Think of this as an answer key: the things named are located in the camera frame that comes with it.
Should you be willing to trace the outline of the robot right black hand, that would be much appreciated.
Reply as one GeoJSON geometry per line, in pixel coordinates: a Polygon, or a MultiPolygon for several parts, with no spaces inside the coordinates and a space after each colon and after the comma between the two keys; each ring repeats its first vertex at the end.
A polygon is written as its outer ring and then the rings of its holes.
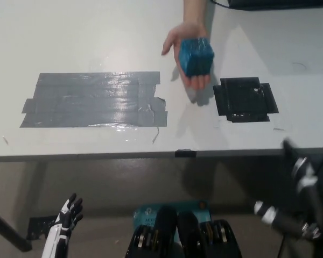
{"type": "Polygon", "coordinates": [[[286,166],[290,171],[296,193],[305,202],[304,220],[258,200],[254,214],[261,221],[283,234],[298,239],[316,241],[323,237],[323,201],[319,191],[318,177],[307,156],[300,155],[289,140],[283,141],[286,166]]]}

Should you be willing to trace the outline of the robot left white black hand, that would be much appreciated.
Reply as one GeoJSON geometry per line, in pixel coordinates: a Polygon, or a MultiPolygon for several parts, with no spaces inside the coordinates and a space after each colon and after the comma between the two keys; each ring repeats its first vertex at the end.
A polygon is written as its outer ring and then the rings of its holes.
{"type": "Polygon", "coordinates": [[[78,222],[83,218],[82,198],[73,193],[62,206],[52,223],[45,242],[42,258],[67,258],[69,241],[78,222]]]}

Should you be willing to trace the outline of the person's bare hand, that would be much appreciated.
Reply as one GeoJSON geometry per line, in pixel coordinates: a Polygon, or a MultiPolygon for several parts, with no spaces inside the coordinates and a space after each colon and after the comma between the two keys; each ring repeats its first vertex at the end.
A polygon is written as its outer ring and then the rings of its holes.
{"type": "Polygon", "coordinates": [[[192,76],[191,78],[187,77],[179,62],[179,50],[182,40],[188,38],[205,38],[206,36],[207,33],[203,24],[186,21],[169,31],[161,51],[162,55],[166,55],[171,47],[173,47],[174,59],[182,82],[184,86],[192,88],[193,90],[203,90],[210,82],[210,75],[192,76]]]}

